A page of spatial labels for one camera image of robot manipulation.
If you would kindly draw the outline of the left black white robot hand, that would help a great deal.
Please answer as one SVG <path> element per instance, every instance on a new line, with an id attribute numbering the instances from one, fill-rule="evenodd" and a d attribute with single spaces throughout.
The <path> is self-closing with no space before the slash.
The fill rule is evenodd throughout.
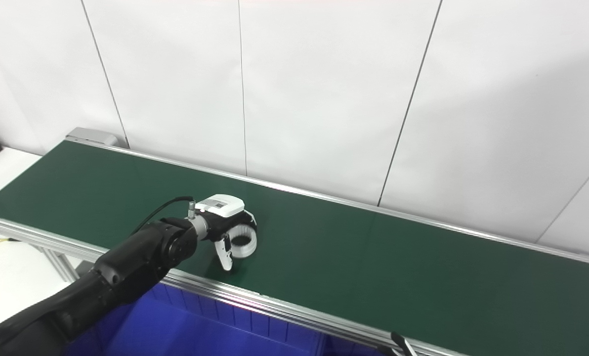
<path id="1" fill-rule="evenodd" d="M 199 241 L 210 241 L 222 268 L 231 272 L 234 260 L 250 257 L 258 246 L 257 223 L 238 197 L 216 194 L 195 204 L 191 220 Z"/>

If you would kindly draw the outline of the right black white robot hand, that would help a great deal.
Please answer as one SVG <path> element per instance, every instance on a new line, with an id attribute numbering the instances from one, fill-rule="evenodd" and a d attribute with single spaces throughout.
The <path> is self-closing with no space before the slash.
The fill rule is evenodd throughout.
<path id="1" fill-rule="evenodd" d="M 376 347 L 376 351 L 383 356 L 417 356 L 414 348 L 407 339 L 396 332 L 390 333 L 391 340 L 395 343 L 395 347 L 380 345 Z"/>

